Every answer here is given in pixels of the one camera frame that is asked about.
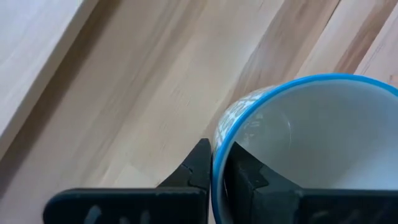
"wooden board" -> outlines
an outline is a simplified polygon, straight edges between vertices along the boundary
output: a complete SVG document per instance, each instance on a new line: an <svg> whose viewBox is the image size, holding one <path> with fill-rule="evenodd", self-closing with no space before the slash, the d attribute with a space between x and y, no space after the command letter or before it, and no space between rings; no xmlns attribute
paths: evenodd
<svg viewBox="0 0 398 224"><path fill-rule="evenodd" d="M377 78L398 88L398 6L362 59L357 74Z"/></svg>
<svg viewBox="0 0 398 224"><path fill-rule="evenodd" d="M374 48L358 32L398 29L384 24L396 1L364 1L100 2L0 162L0 223L40 223L71 187L156 186L234 98L318 70L315 52L334 71L348 49ZM353 10L355 22L333 16ZM338 56L324 32L348 39Z"/></svg>
<svg viewBox="0 0 398 224"><path fill-rule="evenodd" d="M0 160L96 2L0 1Z"/></svg>

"light wood plank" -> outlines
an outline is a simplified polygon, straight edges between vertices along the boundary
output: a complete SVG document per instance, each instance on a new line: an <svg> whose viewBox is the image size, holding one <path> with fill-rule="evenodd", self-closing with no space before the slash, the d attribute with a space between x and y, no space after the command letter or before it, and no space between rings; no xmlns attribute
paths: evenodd
<svg viewBox="0 0 398 224"><path fill-rule="evenodd" d="M231 103L249 92L296 76L339 1L285 1L251 55Z"/></svg>
<svg viewBox="0 0 398 224"><path fill-rule="evenodd" d="M0 160L97 1L0 1Z"/></svg>
<svg viewBox="0 0 398 224"><path fill-rule="evenodd" d="M166 178L281 4L140 0L96 10L0 164L0 223L40 223L44 203L70 187ZM127 183L129 166L139 175Z"/></svg>
<svg viewBox="0 0 398 224"><path fill-rule="evenodd" d="M398 87L398 5L377 35L355 73Z"/></svg>
<svg viewBox="0 0 398 224"><path fill-rule="evenodd" d="M396 0L342 0L296 78L354 73Z"/></svg>

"mug rim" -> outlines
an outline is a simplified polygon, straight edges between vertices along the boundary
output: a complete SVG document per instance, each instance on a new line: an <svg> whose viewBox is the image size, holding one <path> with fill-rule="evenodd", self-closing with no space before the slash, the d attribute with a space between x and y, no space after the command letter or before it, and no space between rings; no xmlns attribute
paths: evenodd
<svg viewBox="0 0 398 224"><path fill-rule="evenodd" d="M324 73L318 75L311 75L303 78L299 78L296 80L289 81L285 84L279 85L274 89L271 89L267 93L263 94L258 100L256 100L252 105L250 105L243 114L236 120L236 122L232 125L232 127L227 131L225 138L221 142L220 147L217 149L215 154L213 155L213 171L211 177L211 204L213 207L213 214L215 217L216 223L222 223L221 215L220 215L220 204L221 204L221 194L222 190L225 190L223 184L218 184L220 181L222 182L223 175L221 175L221 171L225 167L226 158L229 154L228 146L230 142L235 137L236 133L242 126L242 124L249 118L250 115L255 112L258 107L263 105L266 101L273 98L274 96L282 93L286 90L289 90L292 87L311 83L311 82L323 82L330 80L351 80L357 82L363 82L370 85L374 85L383 90L387 90L392 93L394 96L398 96L398 89L387 84L381 82L379 80L375 80L373 78L365 77L362 75L353 75L349 73Z"/></svg>

